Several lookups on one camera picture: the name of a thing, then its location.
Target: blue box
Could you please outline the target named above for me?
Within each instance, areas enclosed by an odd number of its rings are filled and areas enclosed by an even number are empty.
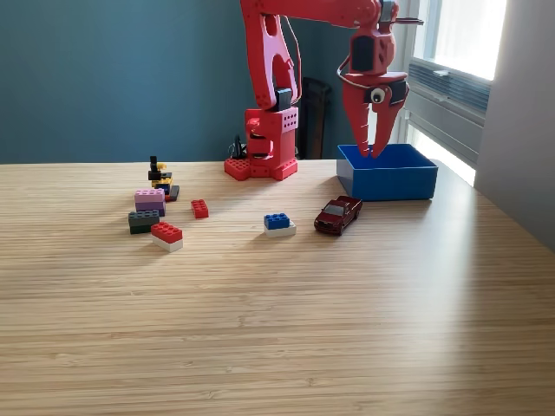
[[[388,145],[378,159],[338,146],[337,177],[352,198],[397,201],[434,197],[438,167],[411,145]]]
[[[264,225],[267,230],[289,228],[290,222],[289,217],[285,214],[266,215],[264,217]]]

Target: white lego brick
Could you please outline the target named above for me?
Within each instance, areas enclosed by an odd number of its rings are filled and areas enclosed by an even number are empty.
[[[159,238],[153,236],[153,243],[158,245],[162,249],[169,251],[170,253],[173,253],[174,251],[177,251],[183,248],[183,239],[180,239],[180,241],[176,241],[175,243],[170,244],[170,243],[166,243],[164,240],[160,240]]]
[[[290,220],[289,228],[280,228],[279,230],[268,230],[264,226],[264,233],[268,238],[288,237],[297,234],[297,226]]]

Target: stacked lego bricks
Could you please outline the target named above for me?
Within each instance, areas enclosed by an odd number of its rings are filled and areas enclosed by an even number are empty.
[[[180,195],[180,188],[173,184],[171,172],[162,172],[166,169],[165,163],[158,161],[156,156],[150,157],[150,171],[148,171],[148,180],[151,181],[153,188],[164,191],[166,202],[177,201]]]
[[[131,234],[146,234],[160,222],[160,214],[156,210],[129,212],[128,220]]]
[[[153,243],[170,253],[183,248],[183,231],[168,223],[152,226]]]
[[[266,215],[264,234],[269,238],[294,236],[297,234],[297,226],[285,214]]]
[[[135,210],[158,211],[161,217],[166,215],[166,195],[163,189],[139,189],[135,193]]]

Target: red lego brick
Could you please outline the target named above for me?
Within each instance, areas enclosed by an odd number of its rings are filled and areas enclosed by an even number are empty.
[[[275,180],[284,180],[285,178],[290,177],[293,173],[297,173],[298,171],[298,163],[296,160],[292,160],[289,163],[279,167],[278,169],[274,170],[271,173],[271,176]]]
[[[194,217],[197,219],[208,218],[208,207],[204,199],[191,202],[191,209],[193,210]]]
[[[153,236],[168,244],[173,244],[183,239],[183,231],[168,223],[155,224],[150,229],[150,232],[152,232]]]
[[[248,159],[228,159],[224,163],[225,173],[236,180],[247,180],[251,177],[251,162]]]

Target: white wall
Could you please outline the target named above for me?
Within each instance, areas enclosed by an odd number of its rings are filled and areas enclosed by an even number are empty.
[[[554,0],[509,0],[475,187],[555,250]]]

